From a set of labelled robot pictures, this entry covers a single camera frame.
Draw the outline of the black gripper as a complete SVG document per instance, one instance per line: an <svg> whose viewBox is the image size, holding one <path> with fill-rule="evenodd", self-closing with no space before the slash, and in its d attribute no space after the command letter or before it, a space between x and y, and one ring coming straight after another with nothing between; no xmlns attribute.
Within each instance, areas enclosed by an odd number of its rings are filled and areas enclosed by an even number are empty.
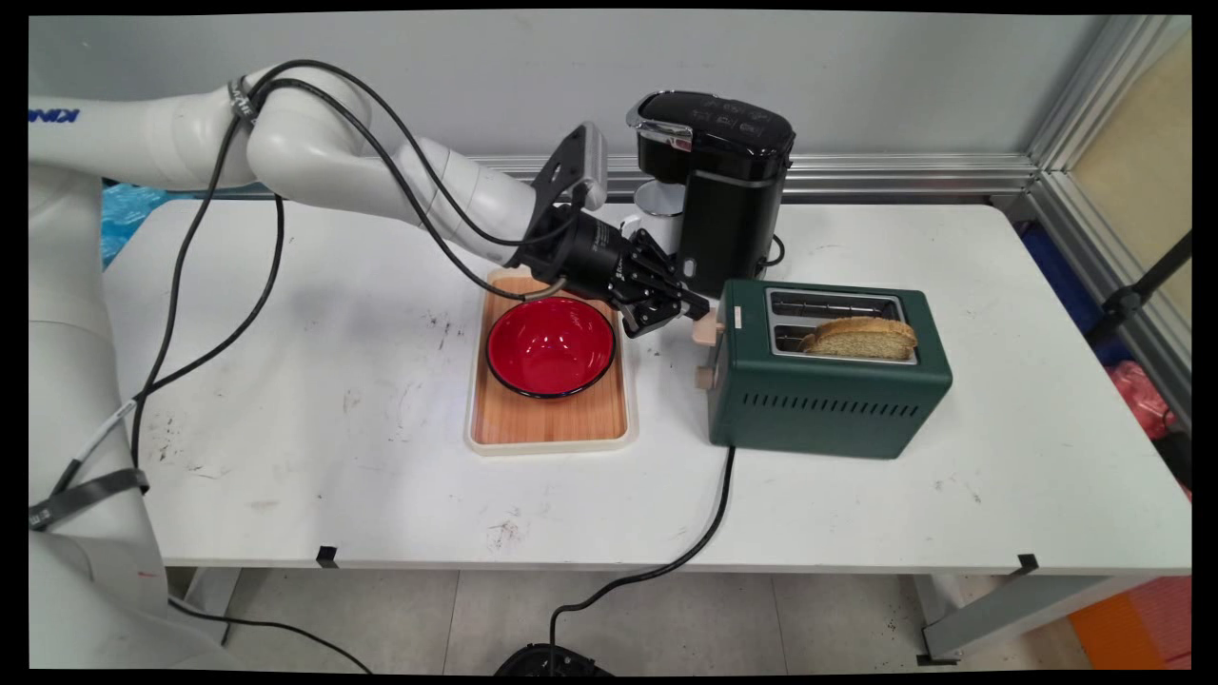
<svg viewBox="0 0 1218 685"><path fill-rule="evenodd" d="M630 236L582 208L552 208L521 246L521 264L537 282L564 282L561 289L619 308L630 339L685 316L702 321L713 306L688 289L678 260L646 229Z"/></svg>

